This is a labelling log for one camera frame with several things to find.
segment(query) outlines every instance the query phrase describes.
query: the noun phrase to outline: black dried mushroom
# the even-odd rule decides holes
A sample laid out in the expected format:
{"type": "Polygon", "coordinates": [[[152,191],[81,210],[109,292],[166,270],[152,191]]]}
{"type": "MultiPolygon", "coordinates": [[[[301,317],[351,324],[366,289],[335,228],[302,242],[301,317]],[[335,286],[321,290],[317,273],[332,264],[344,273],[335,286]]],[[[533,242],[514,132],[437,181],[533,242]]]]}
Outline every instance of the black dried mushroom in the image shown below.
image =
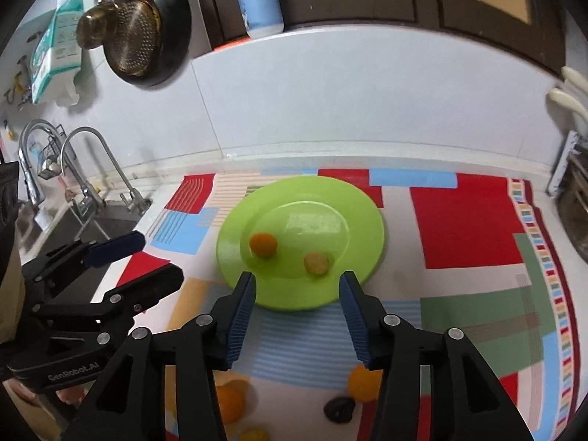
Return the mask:
{"type": "Polygon", "coordinates": [[[331,399],[323,411],[329,421],[337,424],[349,423],[354,416],[355,400],[348,396],[337,396],[331,399]]]}

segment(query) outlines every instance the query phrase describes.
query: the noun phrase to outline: green plate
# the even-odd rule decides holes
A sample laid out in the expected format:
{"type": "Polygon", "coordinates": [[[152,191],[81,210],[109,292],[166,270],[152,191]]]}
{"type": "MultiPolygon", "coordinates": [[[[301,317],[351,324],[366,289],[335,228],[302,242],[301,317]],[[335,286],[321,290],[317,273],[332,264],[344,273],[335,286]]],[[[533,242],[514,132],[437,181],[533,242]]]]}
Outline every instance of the green plate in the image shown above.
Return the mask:
{"type": "Polygon", "coordinates": [[[257,280],[257,303],[278,310],[303,310],[339,298],[339,277],[346,270],[368,278],[384,246],[380,211],[361,190],[321,176],[283,179],[257,189],[227,216],[216,243],[220,271],[231,287],[248,270],[257,280]],[[270,259],[252,254],[256,232],[277,238],[270,259]],[[330,270],[308,274],[304,256],[327,255],[330,270]]]}

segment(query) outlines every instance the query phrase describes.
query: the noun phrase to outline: chrome faucet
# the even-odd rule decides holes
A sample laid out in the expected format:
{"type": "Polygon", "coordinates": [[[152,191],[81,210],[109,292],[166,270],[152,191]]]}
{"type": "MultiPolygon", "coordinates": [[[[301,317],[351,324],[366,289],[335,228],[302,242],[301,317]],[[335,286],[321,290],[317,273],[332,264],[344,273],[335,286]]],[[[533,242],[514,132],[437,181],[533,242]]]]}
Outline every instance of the chrome faucet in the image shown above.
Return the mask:
{"type": "MultiPolygon", "coordinates": [[[[59,147],[63,154],[63,148],[66,147],[67,143],[61,141],[61,135],[51,123],[44,119],[33,119],[30,121],[21,132],[21,136],[18,139],[18,159],[21,163],[22,171],[25,177],[26,191],[31,200],[31,204],[34,209],[39,207],[39,204],[45,200],[45,193],[40,186],[37,175],[34,174],[31,166],[31,159],[28,153],[28,138],[31,132],[35,129],[40,129],[49,135],[50,140],[54,141],[57,147],[59,147]]],[[[75,164],[72,163],[69,156],[65,154],[64,160],[67,166],[70,168],[75,180],[79,184],[82,194],[83,201],[79,204],[80,215],[83,218],[91,215],[90,212],[96,212],[99,207],[104,204],[104,201],[100,198],[94,186],[90,184],[87,178],[83,175],[83,172],[75,164]]],[[[58,176],[61,171],[61,165],[59,169],[54,172],[55,176],[58,176]]]]}
{"type": "Polygon", "coordinates": [[[141,215],[141,216],[144,215],[145,212],[147,212],[147,209],[149,209],[149,207],[151,206],[151,201],[143,198],[141,193],[130,184],[129,180],[125,176],[125,173],[122,171],[120,165],[118,165],[118,162],[114,158],[114,155],[112,154],[112,151],[108,147],[106,140],[96,129],[90,128],[89,126],[82,126],[81,128],[74,129],[65,138],[65,141],[64,141],[63,145],[61,146],[60,158],[58,159],[58,164],[60,165],[60,168],[62,168],[62,170],[64,169],[63,162],[65,162],[66,165],[71,167],[71,164],[68,162],[69,159],[67,157],[67,154],[65,154],[65,147],[67,145],[69,145],[69,141],[72,137],[74,137],[78,133],[84,133],[84,132],[93,134],[102,143],[102,147],[106,151],[108,157],[110,158],[112,164],[114,165],[116,171],[118,172],[118,175],[121,177],[122,181],[125,183],[125,185],[129,189],[130,201],[127,200],[127,198],[125,197],[124,194],[121,194],[121,199],[125,203],[127,209],[129,209],[130,212],[132,212],[133,210],[136,209],[137,212],[139,213],[139,215],[141,215]]]}

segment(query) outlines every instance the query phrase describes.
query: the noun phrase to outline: yellow fruit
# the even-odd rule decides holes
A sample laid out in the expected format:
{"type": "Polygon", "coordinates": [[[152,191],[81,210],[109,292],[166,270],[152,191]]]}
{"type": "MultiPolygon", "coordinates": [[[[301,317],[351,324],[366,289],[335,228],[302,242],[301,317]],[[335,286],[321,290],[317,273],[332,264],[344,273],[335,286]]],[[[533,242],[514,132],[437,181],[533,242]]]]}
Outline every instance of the yellow fruit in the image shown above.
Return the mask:
{"type": "Polygon", "coordinates": [[[252,427],[239,435],[239,441],[269,441],[269,434],[260,427],[252,427]]]}
{"type": "Polygon", "coordinates": [[[249,248],[258,257],[268,259],[276,254],[277,239],[268,232],[257,232],[249,239],[249,248]]]}
{"type": "Polygon", "coordinates": [[[371,372],[363,365],[358,365],[349,375],[347,391],[355,401],[368,403],[377,399],[380,384],[381,370],[371,372]]]}
{"type": "Polygon", "coordinates": [[[324,275],[329,271],[329,259],[324,253],[309,252],[304,256],[304,268],[311,275],[324,275]]]}
{"type": "Polygon", "coordinates": [[[242,418],[245,412],[245,396],[230,386],[217,386],[216,398],[219,402],[220,417],[223,424],[231,424],[242,418]]]}

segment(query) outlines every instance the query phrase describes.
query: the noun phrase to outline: green and white package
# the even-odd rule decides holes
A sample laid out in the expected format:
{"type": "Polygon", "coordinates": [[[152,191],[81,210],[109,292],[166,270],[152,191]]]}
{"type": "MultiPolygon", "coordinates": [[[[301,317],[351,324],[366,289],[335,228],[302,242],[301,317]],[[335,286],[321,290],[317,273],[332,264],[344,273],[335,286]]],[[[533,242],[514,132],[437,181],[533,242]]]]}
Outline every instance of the green and white package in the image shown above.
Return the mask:
{"type": "Polygon", "coordinates": [[[82,67],[82,49],[76,41],[76,28],[82,15],[82,0],[67,0],[55,11],[31,57],[34,104],[77,104],[74,76],[82,67]]]}

